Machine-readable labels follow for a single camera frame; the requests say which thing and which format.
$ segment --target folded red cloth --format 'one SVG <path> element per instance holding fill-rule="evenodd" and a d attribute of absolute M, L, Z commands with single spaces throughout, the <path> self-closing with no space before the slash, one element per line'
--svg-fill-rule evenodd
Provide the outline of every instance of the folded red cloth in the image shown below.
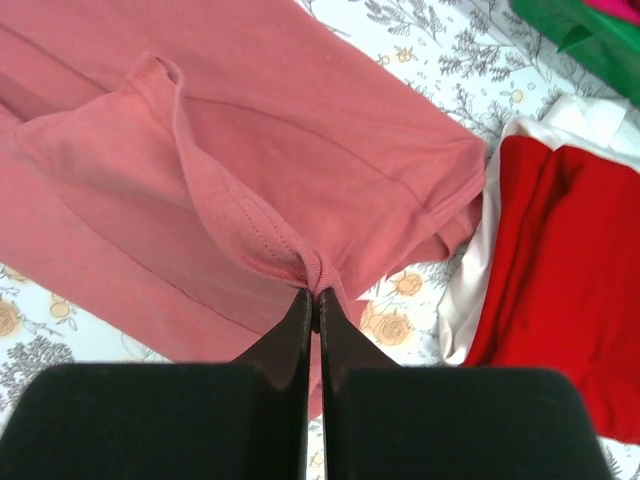
<path fill-rule="evenodd" d="M 597 431 L 640 443 L 640 175 L 513 136 L 502 217 L 467 365 L 557 369 Z"/>
<path fill-rule="evenodd" d="M 472 233 L 484 142 L 294 2 L 147 3 L 3 7 L 1 261 L 222 361 Z"/>

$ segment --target magenta fabric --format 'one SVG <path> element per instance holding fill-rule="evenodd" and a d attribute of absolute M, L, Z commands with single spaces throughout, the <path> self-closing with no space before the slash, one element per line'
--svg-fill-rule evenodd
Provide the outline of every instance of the magenta fabric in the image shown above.
<path fill-rule="evenodd" d="M 484 142 L 292 1 L 146 5 L 3 6 L 1 261 L 225 361 L 297 287 L 349 310 L 473 232 Z"/>
<path fill-rule="evenodd" d="M 640 25 L 640 7 L 637 0 L 585 0 L 584 3 L 608 15 Z"/>

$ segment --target white fabric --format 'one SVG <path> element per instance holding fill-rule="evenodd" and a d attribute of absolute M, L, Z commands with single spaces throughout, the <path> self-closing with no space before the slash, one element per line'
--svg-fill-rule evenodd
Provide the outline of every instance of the white fabric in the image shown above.
<path fill-rule="evenodd" d="M 515 117 L 502 138 L 526 135 L 551 149 L 573 145 L 640 171 L 640 130 L 625 119 L 628 102 L 563 95 L 540 122 Z M 500 221 L 500 150 L 487 166 L 482 219 L 438 305 L 443 360 L 460 365 L 469 354 L 484 305 Z"/>

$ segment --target pink cloth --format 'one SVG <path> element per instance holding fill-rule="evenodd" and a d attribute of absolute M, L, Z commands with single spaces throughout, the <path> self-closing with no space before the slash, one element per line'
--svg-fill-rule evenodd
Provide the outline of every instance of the pink cloth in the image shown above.
<path fill-rule="evenodd" d="M 225 361 L 295 287 L 348 310 L 470 236 L 484 143 L 293 2 L 147 5 L 3 6 L 0 261 Z"/>
<path fill-rule="evenodd" d="M 640 25 L 640 10 L 637 0 L 585 0 L 584 3 L 608 15 Z"/>

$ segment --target floral bedsheet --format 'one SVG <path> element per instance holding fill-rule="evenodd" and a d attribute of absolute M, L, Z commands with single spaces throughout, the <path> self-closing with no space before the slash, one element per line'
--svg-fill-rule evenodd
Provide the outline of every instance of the floral bedsheet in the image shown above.
<path fill-rule="evenodd" d="M 491 148 L 513 115 L 540 117 L 563 92 L 617 96 L 555 53 L 507 0 L 296 1 Z M 640 123 L 637 110 L 629 116 Z M 459 262 L 457 255 L 381 279 L 362 297 L 363 332 L 404 365 L 440 362 L 435 309 Z M 0 263 L 0 431 L 41 369 L 95 361 L 166 359 Z M 608 439 L 602 446 L 615 479 L 640 480 L 640 446 Z M 320 418 L 309 425 L 307 478 L 324 478 Z"/>

